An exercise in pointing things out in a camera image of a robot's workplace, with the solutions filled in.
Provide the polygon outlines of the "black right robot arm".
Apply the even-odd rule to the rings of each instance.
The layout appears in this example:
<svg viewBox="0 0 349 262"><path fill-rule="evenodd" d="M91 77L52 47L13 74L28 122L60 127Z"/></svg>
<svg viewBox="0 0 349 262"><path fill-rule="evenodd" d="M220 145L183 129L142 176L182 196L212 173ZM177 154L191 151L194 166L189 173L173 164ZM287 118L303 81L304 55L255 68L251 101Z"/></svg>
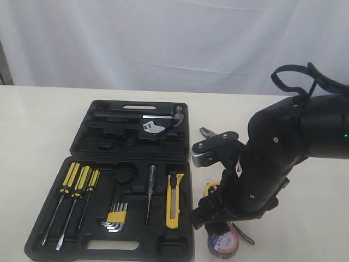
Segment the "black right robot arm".
<svg viewBox="0 0 349 262"><path fill-rule="evenodd" d="M248 137L242 143L236 132L224 132L192 146L195 166L224 166L219 189L191 212L195 229L261 218L277 207L294 166L308 158L348 158L348 96L285 98L253 115Z"/></svg>

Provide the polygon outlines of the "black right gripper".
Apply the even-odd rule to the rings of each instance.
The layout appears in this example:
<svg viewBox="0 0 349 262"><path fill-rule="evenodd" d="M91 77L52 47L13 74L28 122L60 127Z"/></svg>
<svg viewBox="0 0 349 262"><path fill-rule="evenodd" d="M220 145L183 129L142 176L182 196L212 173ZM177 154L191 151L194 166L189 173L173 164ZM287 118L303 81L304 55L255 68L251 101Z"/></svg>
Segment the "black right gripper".
<svg viewBox="0 0 349 262"><path fill-rule="evenodd" d="M261 212L243 213L235 208L227 207L220 201L219 192L203 197L198 202L198 207L191 211L190 221L195 229L228 229L229 222L250 221L260 219Z"/></svg>

